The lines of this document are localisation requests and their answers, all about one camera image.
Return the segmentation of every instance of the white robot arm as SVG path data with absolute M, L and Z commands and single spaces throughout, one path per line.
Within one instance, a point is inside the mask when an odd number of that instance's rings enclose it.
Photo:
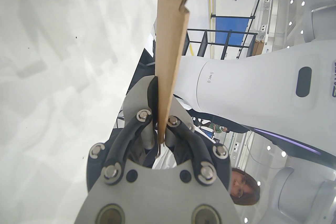
M 182 57 L 175 95 L 336 168 L 336 0 L 305 0 L 309 43 L 239 60 Z

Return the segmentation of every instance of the person in green shirt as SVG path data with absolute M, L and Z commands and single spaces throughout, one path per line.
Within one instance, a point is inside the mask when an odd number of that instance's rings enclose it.
M 208 127 L 210 129 L 212 129 L 215 133 L 217 134 L 220 134 L 220 133 L 228 133 L 229 130 L 227 127 L 222 127 L 222 126 L 219 126 L 219 125 L 216 125 L 214 123 L 211 123 L 211 122 L 208 122 L 208 123 L 205 123 L 205 124 L 201 124 L 203 127 Z

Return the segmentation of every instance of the brown hair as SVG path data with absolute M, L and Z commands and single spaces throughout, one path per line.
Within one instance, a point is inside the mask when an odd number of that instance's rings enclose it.
M 256 180 L 250 176 L 249 174 L 245 173 L 244 171 L 238 168 L 232 168 L 232 171 L 238 172 L 245 176 L 246 184 L 252 189 L 253 193 L 246 194 L 244 193 L 240 198 L 234 197 L 231 195 L 233 203 L 236 205 L 241 206 L 252 206 L 255 205 L 260 199 L 260 187 L 258 186 Z

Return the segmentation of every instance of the black cable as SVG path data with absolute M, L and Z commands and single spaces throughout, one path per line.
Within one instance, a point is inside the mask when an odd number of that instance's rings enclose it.
M 123 110 L 120 110 L 119 113 L 118 113 L 118 116 L 117 116 L 117 120 L 116 120 L 117 128 L 119 128 L 119 127 L 118 127 L 119 114 L 120 114 L 122 111 L 123 111 Z

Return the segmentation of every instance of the yellow stripe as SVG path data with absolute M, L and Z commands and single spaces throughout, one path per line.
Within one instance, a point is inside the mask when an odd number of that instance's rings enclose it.
M 193 51 L 192 51 L 191 44 L 189 44 L 189 50 L 190 50 L 190 52 L 191 52 L 191 55 L 193 56 Z

